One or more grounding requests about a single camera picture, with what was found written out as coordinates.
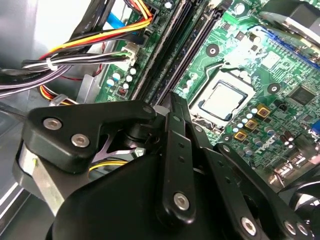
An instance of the black ram slot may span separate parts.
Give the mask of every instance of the black ram slot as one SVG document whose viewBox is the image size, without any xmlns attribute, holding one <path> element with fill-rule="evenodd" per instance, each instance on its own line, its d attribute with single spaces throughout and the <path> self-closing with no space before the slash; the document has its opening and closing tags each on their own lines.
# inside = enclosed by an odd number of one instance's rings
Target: black ram slot
<svg viewBox="0 0 320 240">
<path fill-rule="evenodd" d="M 153 56 L 148 61 L 144 74 L 131 96 L 132 100 L 144 100 L 154 85 L 155 75 L 166 62 L 166 57 L 173 51 L 186 27 L 192 20 L 196 6 L 202 0 L 180 1 L 163 33 Z"/>
<path fill-rule="evenodd" d="M 200 15 L 189 37 L 180 48 L 179 54 L 174 59 L 161 84 L 150 101 L 151 105 L 161 105 L 167 94 L 173 90 L 185 73 L 187 67 L 207 39 L 212 28 L 221 19 L 223 14 L 232 4 L 232 0 L 224 0 L 219 7 L 208 7 Z"/>
</svg>

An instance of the screw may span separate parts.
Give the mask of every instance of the screw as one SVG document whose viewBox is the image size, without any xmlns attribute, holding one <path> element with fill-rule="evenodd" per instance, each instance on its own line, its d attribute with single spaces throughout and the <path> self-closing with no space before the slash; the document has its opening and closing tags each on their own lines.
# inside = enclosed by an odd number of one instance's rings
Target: screw
<svg viewBox="0 0 320 240">
<path fill-rule="evenodd" d="M 230 153 L 230 148 L 228 148 L 226 145 L 223 145 L 223 149 L 224 149 L 226 152 Z"/>
<path fill-rule="evenodd" d="M 284 226 L 292 235 L 296 235 L 296 230 L 290 222 L 284 221 Z"/>
<path fill-rule="evenodd" d="M 195 129 L 196 129 L 198 132 L 200 132 L 200 133 L 202 132 L 202 127 L 200 127 L 200 126 L 198 126 L 198 125 L 195 126 Z"/>
<path fill-rule="evenodd" d="M 247 217 L 243 217 L 241 218 L 241 223 L 242 226 L 244 227 L 244 229 L 251 235 L 254 236 L 257 233 L 257 229 L 256 226 L 253 224 L 253 222 L 247 218 Z"/>
<path fill-rule="evenodd" d="M 73 145 L 75 145 L 78 148 L 86 148 L 89 146 L 90 141 L 89 138 L 87 138 L 83 134 L 75 134 L 71 138 L 71 142 Z"/>
<path fill-rule="evenodd" d="M 144 106 L 144 107 L 143 107 L 143 110 L 144 110 L 145 112 L 147 112 L 148 114 L 152 113 L 152 110 L 151 110 L 150 107 L 148 107 L 148 106 Z"/>
<path fill-rule="evenodd" d="M 62 127 L 62 123 L 56 118 L 47 118 L 43 121 L 43 126 L 50 130 L 59 130 Z"/>
<path fill-rule="evenodd" d="M 182 211 L 189 209 L 190 203 L 188 198 L 180 192 L 177 192 L 173 197 L 175 205 Z"/>
<path fill-rule="evenodd" d="M 296 226 L 298 227 L 298 229 L 300 230 L 300 232 L 302 232 L 304 235 L 308 236 L 308 231 L 307 229 L 300 223 L 297 222 Z"/>
<path fill-rule="evenodd" d="M 176 120 L 176 121 L 178 121 L 178 122 L 181 121 L 180 118 L 178 118 L 177 116 L 173 116 L 173 118 L 174 118 L 174 120 Z"/>
</svg>

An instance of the cpu socket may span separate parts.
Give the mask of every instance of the cpu socket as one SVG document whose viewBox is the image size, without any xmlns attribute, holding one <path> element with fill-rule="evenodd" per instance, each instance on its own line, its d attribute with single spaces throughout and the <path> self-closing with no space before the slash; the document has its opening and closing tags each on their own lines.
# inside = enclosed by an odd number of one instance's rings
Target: cpu socket
<svg viewBox="0 0 320 240">
<path fill-rule="evenodd" d="M 219 71 L 190 104 L 192 115 L 225 127 L 256 94 L 248 82 L 231 72 Z"/>
</svg>

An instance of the cable tie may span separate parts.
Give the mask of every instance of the cable tie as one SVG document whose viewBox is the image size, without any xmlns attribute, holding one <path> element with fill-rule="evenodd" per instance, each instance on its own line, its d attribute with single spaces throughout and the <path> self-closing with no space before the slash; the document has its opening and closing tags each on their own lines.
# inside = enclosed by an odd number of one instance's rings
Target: cable tie
<svg viewBox="0 0 320 240">
<path fill-rule="evenodd" d="M 58 66 L 54 66 L 52 64 L 52 61 L 51 61 L 51 58 L 50 57 L 47 57 L 46 58 L 46 64 L 48 65 L 48 68 L 51 70 L 51 71 L 57 71 L 58 70 Z"/>
</svg>

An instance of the white connector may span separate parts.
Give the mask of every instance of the white connector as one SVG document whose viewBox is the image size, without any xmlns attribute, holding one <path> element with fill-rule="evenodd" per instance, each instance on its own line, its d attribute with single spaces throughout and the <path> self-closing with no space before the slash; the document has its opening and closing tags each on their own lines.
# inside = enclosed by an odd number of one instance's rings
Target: white connector
<svg viewBox="0 0 320 240">
<path fill-rule="evenodd" d="M 138 53 L 139 49 L 140 48 L 138 45 L 136 45 L 132 42 L 127 43 L 127 45 L 125 45 L 121 49 L 121 51 L 125 51 L 125 52 L 130 53 L 131 55 L 130 55 L 129 59 L 124 62 L 116 63 L 115 65 L 125 72 L 128 71 L 129 68 L 132 67 L 136 63 L 137 53 Z"/>
</svg>

